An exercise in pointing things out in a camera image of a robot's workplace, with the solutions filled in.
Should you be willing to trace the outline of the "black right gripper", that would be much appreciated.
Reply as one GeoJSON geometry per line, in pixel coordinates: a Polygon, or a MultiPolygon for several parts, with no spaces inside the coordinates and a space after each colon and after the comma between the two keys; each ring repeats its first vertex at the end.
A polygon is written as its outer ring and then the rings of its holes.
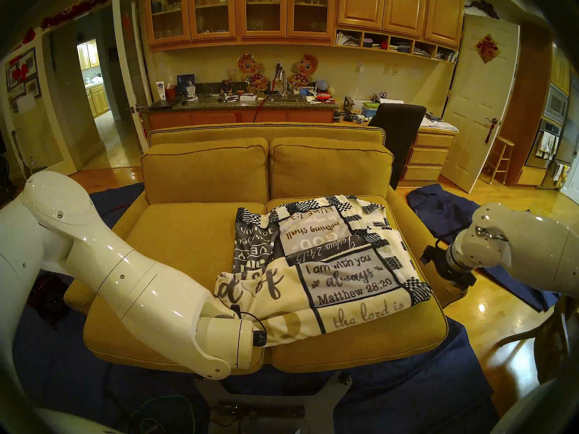
{"type": "Polygon", "coordinates": [[[450,247],[430,247],[430,259],[437,273],[458,289],[468,289],[477,281],[472,269],[460,265],[450,247]]]}

